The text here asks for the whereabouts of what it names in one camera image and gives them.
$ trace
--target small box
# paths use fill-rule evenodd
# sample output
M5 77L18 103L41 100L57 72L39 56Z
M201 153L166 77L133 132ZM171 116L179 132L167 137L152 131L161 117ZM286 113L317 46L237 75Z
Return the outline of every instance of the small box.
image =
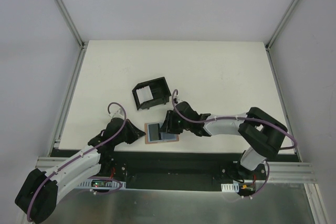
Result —
M166 79L164 77L141 82L134 87L132 93L134 96L137 110L149 109L150 107L156 105L166 104L167 102L169 102L169 97L172 96L168 88ZM138 95L141 93L144 93L144 96L138 97Z

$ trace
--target white wall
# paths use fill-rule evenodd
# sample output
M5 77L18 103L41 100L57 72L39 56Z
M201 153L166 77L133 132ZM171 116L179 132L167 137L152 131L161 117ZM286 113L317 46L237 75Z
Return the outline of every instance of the white wall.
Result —
M336 223L336 0L302 0L271 57L303 160Z
M53 0L0 0L0 223L47 154L79 48Z
M291 0L64 0L83 40L267 42Z

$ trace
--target aluminum frame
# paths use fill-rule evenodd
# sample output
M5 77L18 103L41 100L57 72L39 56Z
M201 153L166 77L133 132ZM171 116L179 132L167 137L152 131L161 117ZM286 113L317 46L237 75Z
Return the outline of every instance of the aluminum frame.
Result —
M65 161L65 157L39 157L36 168L45 170ZM316 184L314 170L310 163L301 162L269 162L270 183Z
M267 50L269 50L273 46L274 42L276 41L276 39L280 35L282 29L286 25L287 21L291 17L292 13L295 11L295 8L297 7L297 5L299 4L300 1L301 0L292 0L290 2L289 6L287 7L287 10L285 11L284 15L282 16L282 18L280 20L277 28L275 29L274 33L272 34L269 42L266 44L266 49Z
M82 47L84 45L84 42L75 26L75 23L74 21L72 20L63 0L54 0L60 13L62 14L63 16L63 19L65 21L65 23L67 24L67 26L69 27L73 37L75 38L75 40L77 41L78 45L80 47Z

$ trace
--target metal floor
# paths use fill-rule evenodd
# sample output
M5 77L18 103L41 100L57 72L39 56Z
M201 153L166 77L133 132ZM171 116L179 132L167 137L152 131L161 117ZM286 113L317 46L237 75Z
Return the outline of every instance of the metal floor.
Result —
M267 184L252 200L235 193L120 190L94 196L72 191L43 224L314 223L303 184Z

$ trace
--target cable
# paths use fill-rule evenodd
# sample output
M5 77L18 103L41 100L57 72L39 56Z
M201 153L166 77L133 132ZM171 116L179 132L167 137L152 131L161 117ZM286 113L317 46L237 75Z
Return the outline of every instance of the cable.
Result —
M212 119L208 119L208 120L200 120L200 121L194 121L194 120L191 120L189 118L186 118L184 115L182 115L180 113L180 111L178 111L178 109L176 108L176 105L174 103L175 96L179 94L178 92L179 91L177 89L174 90L174 92L172 94L172 104L173 104L174 110L177 112L177 114L188 122L191 122L191 123L207 123L207 122L214 122L214 121L217 121L217 120L242 120L242 121L246 120L246 121L251 121L251 122L258 122L258 123L270 126L273 129L276 129L277 131L281 132L283 135L289 137L292 140L293 146L282 147L282 148L280 148L280 150L290 150L290 149L294 149L298 146L298 142L296 141L296 139L291 134L287 133L286 131L284 131L280 127L278 127L278 126L276 126L276 125L274 125L270 122L267 122L265 120L261 120L261 119L257 119L257 118L244 118L244 117L241 117L241 116L219 116L219 117L216 117L216 118L212 118Z
M252 194L251 196L245 196L245 197L242 196L242 197L237 198L237 199L235 199L235 200L227 200L224 196L222 196L223 199L224 199L226 202L229 202L229 203L235 203L235 202L237 202L237 201L239 201L239 200L241 200L241 199L252 199L252 196L254 197L256 194L260 193L261 190L263 190L264 187L265 187L265 185L267 184L268 179L269 179L269 173L270 173L269 163L268 163L267 161L264 161L264 163L267 165L267 176L266 176L266 179L265 179L263 185L262 185L262 186L261 186L261 187L260 187L254 194Z
M265 179L265 182L263 183L263 185L253 194L253 195L256 195L258 194L259 192L261 192L261 190L264 189L265 185L267 184L267 181L269 179L269 173L270 173L270 169L269 169L269 163L267 161L265 161L265 164L267 165L267 176L266 176L266 179Z
M62 169L64 169L65 167L67 167L68 165L72 164L72 163L73 163L74 161L76 161L77 159L82 158L82 157L85 156L86 154L92 152L93 150L95 150L95 149L101 147L102 145L104 145L105 143L111 141L112 139L114 139L114 138L115 138L115 137L122 131L122 129L124 128L124 126L125 126L125 124L126 124L126 119L127 119L127 117L126 117L126 110L125 110L124 107L123 107L122 105L120 105L119 103L117 103L117 102L111 102L111 103L108 105L108 107L107 107L109 113L110 113L110 106L113 105L113 104L118 105L118 106L121 108L121 110L123 111L123 113L124 113L124 121L123 121L123 123L122 123L120 129L118 129L118 131L117 131L113 136L111 136L109 139L107 139L107 140L101 142L100 144L96 145L95 147L93 147L93 148L87 150L86 152L84 152L82 156L81 156L81 155L78 155L78 156L74 157L72 160L70 160L70 161L68 161L67 163L65 163L64 165L62 165L60 168L57 169L57 173L58 173L59 171L61 171ZM50 174L50 175L49 175L49 176L48 176L48 177L47 177L47 178L46 178L46 179L39 185L39 187L38 187L37 190L35 191L35 193L34 193L32 199L31 199L31 201L30 201L30 204L29 204L29 206L28 206L28 210L27 210L27 221L28 221L28 222L32 222L32 221L33 221L33 220L30 218L30 212L31 212L31 209L32 209L32 207L33 207L34 201L35 201L35 199L36 199L38 193L41 191L41 189L44 187L44 185L45 185L45 184L46 184L46 183L47 183L47 182L48 182L54 175L56 175L56 172L52 172L52 173L51 173L51 174Z
M91 178L91 179L99 179L99 180L107 180L107 181L111 181L111 182L117 182L119 184L119 187L117 187L116 189L113 189L113 190L109 190L106 193L101 193L101 192L96 191L96 194L98 194L98 195L111 194L111 193L114 193L115 191L118 191L118 190L120 190L122 188L122 183L119 180L116 180L116 179L113 179L113 178L102 178L102 177L96 177L96 176L89 177L89 178Z

